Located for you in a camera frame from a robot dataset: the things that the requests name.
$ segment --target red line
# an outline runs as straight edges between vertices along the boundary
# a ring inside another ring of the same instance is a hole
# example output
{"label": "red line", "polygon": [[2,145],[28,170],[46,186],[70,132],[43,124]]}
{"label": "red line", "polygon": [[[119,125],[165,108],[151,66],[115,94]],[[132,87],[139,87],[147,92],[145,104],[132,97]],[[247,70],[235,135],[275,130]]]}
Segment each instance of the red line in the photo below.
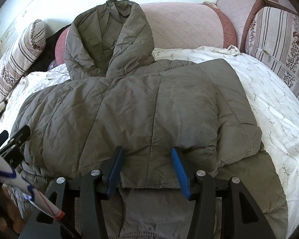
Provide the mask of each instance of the red line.
{"label": "red line", "polygon": [[44,197],[42,197],[41,195],[41,192],[40,191],[37,191],[40,195],[40,197],[43,199],[43,201],[45,202],[45,204],[48,206],[48,208],[51,210],[52,214],[53,214],[53,217],[55,217],[56,215],[54,214],[54,212],[52,211],[51,207],[49,206],[49,204],[47,204],[47,202],[45,201]]}

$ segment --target white bedsheet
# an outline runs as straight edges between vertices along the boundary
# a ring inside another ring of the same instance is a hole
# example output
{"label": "white bedsheet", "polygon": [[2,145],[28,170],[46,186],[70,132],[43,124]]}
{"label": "white bedsheet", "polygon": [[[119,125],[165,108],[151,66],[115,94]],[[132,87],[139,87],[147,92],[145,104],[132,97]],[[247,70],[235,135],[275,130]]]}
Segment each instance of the white bedsheet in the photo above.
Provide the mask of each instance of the white bedsheet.
{"label": "white bedsheet", "polygon": [[[234,68],[246,91],[258,126],[262,129],[265,150],[273,160],[286,194],[289,237],[299,224],[299,101],[267,66],[249,55],[237,54],[235,49],[229,51],[211,47],[153,51],[156,60],[178,59],[201,63],[223,58]],[[34,72],[23,77],[0,120],[0,132],[7,130],[10,134],[18,112],[29,95],[68,79],[65,65],[49,72]]]}
{"label": "white bedsheet", "polygon": [[5,112],[0,119],[0,133],[3,130],[7,130],[10,136],[12,126],[18,116],[19,110],[31,94],[46,87],[63,83],[69,79],[69,72],[65,64],[59,65],[47,72],[32,72],[26,77],[22,77],[13,90]]}

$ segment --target metal screw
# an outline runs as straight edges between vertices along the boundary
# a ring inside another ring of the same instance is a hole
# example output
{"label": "metal screw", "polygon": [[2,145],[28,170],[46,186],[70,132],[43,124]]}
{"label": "metal screw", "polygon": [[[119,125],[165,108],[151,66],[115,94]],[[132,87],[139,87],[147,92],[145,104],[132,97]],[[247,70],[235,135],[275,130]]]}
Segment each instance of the metal screw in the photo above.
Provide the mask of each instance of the metal screw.
{"label": "metal screw", "polygon": [[240,179],[238,177],[231,178],[233,183],[240,183]]}
{"label": "metal screw", "polygon": [[92,176],[97,176],[97,175],[99,175],[101,172],[100,172],[100,170],[98,170],[98,169],[95,169],[95,170],[93,170],[93,171],[91,171],[91,175]]}
{"label": "metal screw", "polygon": [[205,175],[206,175],[206,172],[203,171],[203,170],[198,170],[198,171],[196,172],[196,174],[197,174],[198,176],[205,176]]}
{"label": "metal screw", "polygon": [[62,183],[64,183],[65,182],[65,178],[64,177],[59,177],[59,178],[57,178],[57,180],[56,180],[56,183],[58,183],[58,184],[62,184]]}

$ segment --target striped cushion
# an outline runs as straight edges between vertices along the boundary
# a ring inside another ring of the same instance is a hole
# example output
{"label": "striped cushion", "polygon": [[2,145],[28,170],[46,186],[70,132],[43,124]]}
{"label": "striped cushion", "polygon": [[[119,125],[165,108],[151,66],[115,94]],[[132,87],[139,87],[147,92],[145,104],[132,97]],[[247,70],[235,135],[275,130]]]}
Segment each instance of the striped cushion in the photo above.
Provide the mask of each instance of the striped cushion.
{"label": "striped cushion", "polygon": [[0,103],[39,57],[44,47],[44,25],[41,20],[36,20],[18,36],[0,59]]}
{"label": "striped cushion", "polygon": [[248,31],[246,53],[274,71],[299,100],[299,17],[265,7]]}

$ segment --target black cloth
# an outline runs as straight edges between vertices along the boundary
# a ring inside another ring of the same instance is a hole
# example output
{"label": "black cloth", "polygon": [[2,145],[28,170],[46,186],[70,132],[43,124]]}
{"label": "black cloth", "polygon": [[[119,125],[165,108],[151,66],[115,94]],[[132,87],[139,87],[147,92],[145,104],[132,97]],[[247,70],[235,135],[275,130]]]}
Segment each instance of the black cloth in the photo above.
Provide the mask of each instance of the black cloth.
{"label": "black cloth", "polygon": [[60,29],[58,32],[56,32],[51,37],[48,37],[45,41],[45,48],[41,55],[35,60],[35,62],[32,64],[32,66],[29,68],[29,72],[46,72],[48,70],[48,67],[50,63],[55,59],[55,46],[56,43],[62,34],[62,32],[69,27],[70,25],[67,25]]}

